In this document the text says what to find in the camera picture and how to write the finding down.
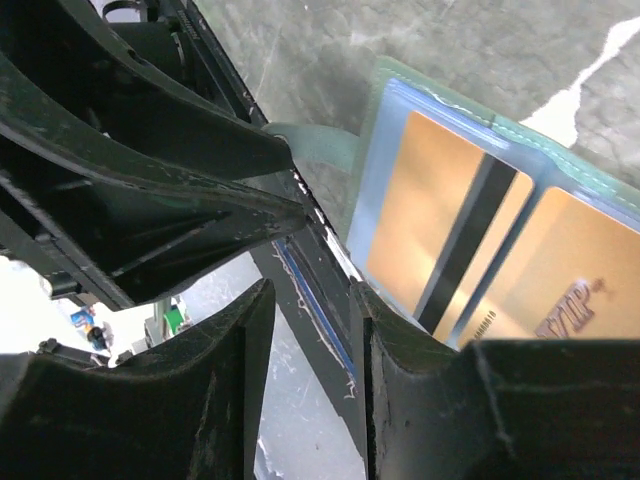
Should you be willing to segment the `mint green card holder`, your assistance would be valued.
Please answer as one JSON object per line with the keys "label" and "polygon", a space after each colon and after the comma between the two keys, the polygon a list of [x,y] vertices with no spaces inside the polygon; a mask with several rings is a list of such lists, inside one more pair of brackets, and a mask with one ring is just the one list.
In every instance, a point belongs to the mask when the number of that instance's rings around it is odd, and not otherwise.
{"label": "mint green card holder", "polygon": [[359,277],[439,341],[639,334],[639,193],[391,59],[358,134],[271,123],[348,179],[337,237]]}

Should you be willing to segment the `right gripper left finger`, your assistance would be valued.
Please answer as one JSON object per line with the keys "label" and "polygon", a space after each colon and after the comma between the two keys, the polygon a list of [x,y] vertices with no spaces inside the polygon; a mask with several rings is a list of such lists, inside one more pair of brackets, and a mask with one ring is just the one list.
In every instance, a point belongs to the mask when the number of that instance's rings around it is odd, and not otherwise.
{"label": "right gripper left finger", "polygon": [[114,368],[1,359],[5,479],[250,479],[275,322],[272,281]]}

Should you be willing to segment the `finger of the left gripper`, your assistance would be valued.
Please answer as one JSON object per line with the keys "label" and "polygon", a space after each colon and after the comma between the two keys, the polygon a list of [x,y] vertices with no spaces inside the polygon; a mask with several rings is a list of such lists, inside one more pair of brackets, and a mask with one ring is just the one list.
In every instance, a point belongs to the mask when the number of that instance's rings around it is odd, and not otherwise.
{"label": "finger of the left gripper", "polygon": [[306,224],[293,201],[148,157],[1,62],[1,249],[57,296],[120,310]]}
{"label": "finger of the left gripper", "polygon": [[288,145],[156,68],[88,1],[4,1],[1,51],[67,111],[146,156],[223,180],[289,170]]}

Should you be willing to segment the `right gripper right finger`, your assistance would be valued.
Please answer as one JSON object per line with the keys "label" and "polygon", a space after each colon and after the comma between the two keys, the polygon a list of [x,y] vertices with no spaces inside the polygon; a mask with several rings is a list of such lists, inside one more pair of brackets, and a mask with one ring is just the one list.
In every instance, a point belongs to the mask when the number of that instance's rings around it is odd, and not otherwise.
{"label": "right gripper right finger", "polygon": [[350,291],[371,479],[635,479],[635,340],[473,341],[459,351]]}

